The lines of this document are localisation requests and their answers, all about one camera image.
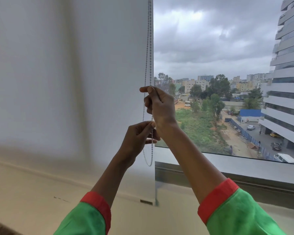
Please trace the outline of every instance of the person's right hand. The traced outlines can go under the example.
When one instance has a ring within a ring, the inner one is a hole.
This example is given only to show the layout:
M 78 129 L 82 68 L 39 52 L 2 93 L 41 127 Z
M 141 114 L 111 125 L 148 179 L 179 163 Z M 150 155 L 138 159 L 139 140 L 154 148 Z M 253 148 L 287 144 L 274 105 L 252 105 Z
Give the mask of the person's right hand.
M 161 136 L 163 127 L 177 124 L 174 98 L 157 87 L 145 86 L 139 90 L 149 94 L 144 99 L 145 106 L 147 107 L 147 113 L 153 115 L 157 130 Z

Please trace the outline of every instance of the red cuff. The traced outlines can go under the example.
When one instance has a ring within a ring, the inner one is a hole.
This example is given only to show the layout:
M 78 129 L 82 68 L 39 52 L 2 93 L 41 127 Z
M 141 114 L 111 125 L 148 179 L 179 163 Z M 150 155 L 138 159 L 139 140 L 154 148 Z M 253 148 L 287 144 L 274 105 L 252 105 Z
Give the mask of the red cuff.
M 213 212 L 219 208 L 234 192 L 239 188 L 230 178 L 217 186 L 206 198 L 201 202 L 198 208 L 198 215 L 207 224 L 208 219 Z
M 111 210 L 105 199 L 97 192 L 90 191 L 81 199 L 81 202 L 85 202 L 95 207 L 102 215 L 106 222 L 106 234 L 108 234 L 111 227 Z

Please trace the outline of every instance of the silver car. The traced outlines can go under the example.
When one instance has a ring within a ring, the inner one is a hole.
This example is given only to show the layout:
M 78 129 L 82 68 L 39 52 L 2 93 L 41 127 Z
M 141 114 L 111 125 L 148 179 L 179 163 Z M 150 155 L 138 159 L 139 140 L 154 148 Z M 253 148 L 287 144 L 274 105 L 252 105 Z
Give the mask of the silver car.
M 248 130 L 254 130 L 256 127 L 255 126 L 253 126 L 253 125 L 249 125 L 249 126 L 247 126 L 247 129 Z

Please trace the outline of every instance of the green sleeve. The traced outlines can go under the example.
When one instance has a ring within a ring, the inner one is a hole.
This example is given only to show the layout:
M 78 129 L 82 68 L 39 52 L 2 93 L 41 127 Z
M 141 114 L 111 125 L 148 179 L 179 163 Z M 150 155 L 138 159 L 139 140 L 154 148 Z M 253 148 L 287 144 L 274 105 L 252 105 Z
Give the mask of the green sleeve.
M 93 206 L 80 202 L 62 221 L 54 235 L 105 235 L 106 223 Z
M 285 235 L 250 194 L 237 189 L 207 221 L 210 235 Z

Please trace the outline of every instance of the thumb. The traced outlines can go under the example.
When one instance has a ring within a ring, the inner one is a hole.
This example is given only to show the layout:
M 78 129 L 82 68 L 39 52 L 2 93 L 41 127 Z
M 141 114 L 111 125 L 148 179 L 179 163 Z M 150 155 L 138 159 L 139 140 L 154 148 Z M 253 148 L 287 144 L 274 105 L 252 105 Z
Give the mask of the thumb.
M 145 139 L 148 137 L 148 135 L 151 133 L 151 131 L 154 129 L 154 127 L 156 126 L 156 123 L 150 122 L 145 128 L 144 130 L 141 132 L 141 136 L 144 137 Z
M 156 92 L 155 88 L 153 88 L 152 86 L 149 86 L 147 88 L 147 91 L 148 91 L 148 94 L 149 94 L 149 96 L 151 98 L 151 101 L 153 103 L 159 103 L 159 102 L 161 102 L 160 101 L 160 98 L 158 96 L 158 93 Z

